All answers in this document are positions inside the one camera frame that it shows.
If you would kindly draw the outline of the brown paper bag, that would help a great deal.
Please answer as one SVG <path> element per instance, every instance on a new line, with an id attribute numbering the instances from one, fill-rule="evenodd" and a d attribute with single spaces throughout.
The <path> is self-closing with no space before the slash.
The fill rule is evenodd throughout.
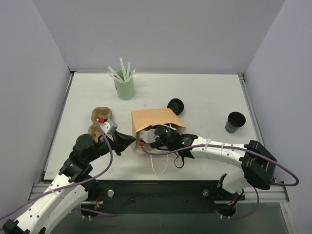
<path id="1" fill-rule="evenodd" d="M 132 133 L 133 137 L 136 138 L 135 143 L 132 146 L 134 153 L 145 154 L 141 146 L 139 146 L 139 136 L 138 133 L 142 130 L 156 129 L 156 127 L 162 125 L 169 127 L 172 130 L 182 134 L 186 130 L 185 124 L 182 120 L 169 108 L 165 109 L 137 109 L 131 111 L 132 117 Z M 145 144 L 147 151 L 149 151 L 148 156 L 150 157 L 151 168 L 154 174 L 160 176 L 162 175 L 166 167 L 161 173 L 157 173 L 154 169 L 153 156 L 151 153 L 159 153 L 160 150 L 152 148 L 152 144 Z"/>

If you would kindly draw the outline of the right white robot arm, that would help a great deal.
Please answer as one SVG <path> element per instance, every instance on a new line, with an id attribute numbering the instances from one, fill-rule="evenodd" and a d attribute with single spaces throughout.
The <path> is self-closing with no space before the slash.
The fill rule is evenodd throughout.
<path id="1" fill-rule="evenodd" d="M 247 187 L 269 190 L 275 171 L 276 158 L 258 141 L 248 144 L 228 144 L 202 138 L 193 134 L 179 134 L 160 125 L 154 132 L 151 147 L 175 151 L 182 160 L 208 159 L 236 166 L 233 174 L 223 174 L 216 187 L 217 195 L 227 199 Z"/>

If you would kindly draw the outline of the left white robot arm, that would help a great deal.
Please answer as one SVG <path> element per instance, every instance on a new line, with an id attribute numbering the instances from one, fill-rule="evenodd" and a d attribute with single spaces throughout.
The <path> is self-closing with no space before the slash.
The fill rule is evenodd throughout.
<path id="1" fill-rule="evenodd" d="M 6 234 L 47 234 L 79 203 L 100 196 L 99 182 L 89 175 L 91 162 L 116 152 L 120 155 L 135 138 L 115 131 L 98 140 L 90 134 L 80 135 L 69 158 L 44 193 L 28 201 L 30 207 L 16 219 L 7 220 Z"/>

